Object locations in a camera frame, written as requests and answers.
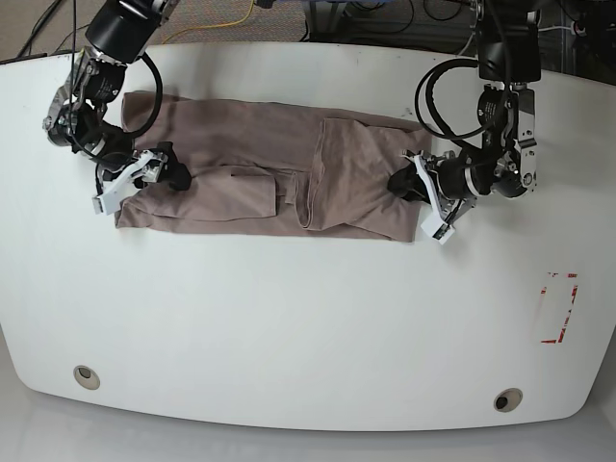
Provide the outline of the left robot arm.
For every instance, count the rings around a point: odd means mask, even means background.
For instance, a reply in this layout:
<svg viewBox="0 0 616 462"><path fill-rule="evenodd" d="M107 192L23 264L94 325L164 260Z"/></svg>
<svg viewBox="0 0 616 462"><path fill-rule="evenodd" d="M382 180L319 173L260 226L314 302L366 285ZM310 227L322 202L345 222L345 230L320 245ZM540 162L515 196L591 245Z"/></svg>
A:
<svg viewBox="0 0 616 462"><path fill-rule="evenodd" d="M475 1L473 58L435 65L417 85L414 108L426 108L434 124L426 130L460 149L457 156L425 157L426 172L440 198L470 200L498 192L516 198L530 190L535 174L522 166L524 149L535 144L534 93L541 78L536 1ZM434 90L447 72L475 69L486 84L477 101L477 129L457 134L439 113Z"/></svg>

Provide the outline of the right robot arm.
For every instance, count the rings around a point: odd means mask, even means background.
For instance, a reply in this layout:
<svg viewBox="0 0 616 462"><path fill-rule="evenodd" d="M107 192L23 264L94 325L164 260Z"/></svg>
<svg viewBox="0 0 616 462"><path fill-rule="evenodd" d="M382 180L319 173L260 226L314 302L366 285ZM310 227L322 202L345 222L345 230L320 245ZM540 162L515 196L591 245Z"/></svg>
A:
<svg viewBox="0 0 616 462"><path fill-rule="evenodd" d="M176 1L107 1L86 30L88 45L71 54L71 69L59 87L42 127L51 143L68 146L95 163L95 184L122 173L138 189L163 182L175 191L190 188L192 177L179 162L170 141L139 151L136 139L154 125L163 104L162 76L145 52L151 36L170 18ZM127 67L143 62L155 81L154 102L148 119L126 131L104 120L108 105L124 84Z"/></svg>

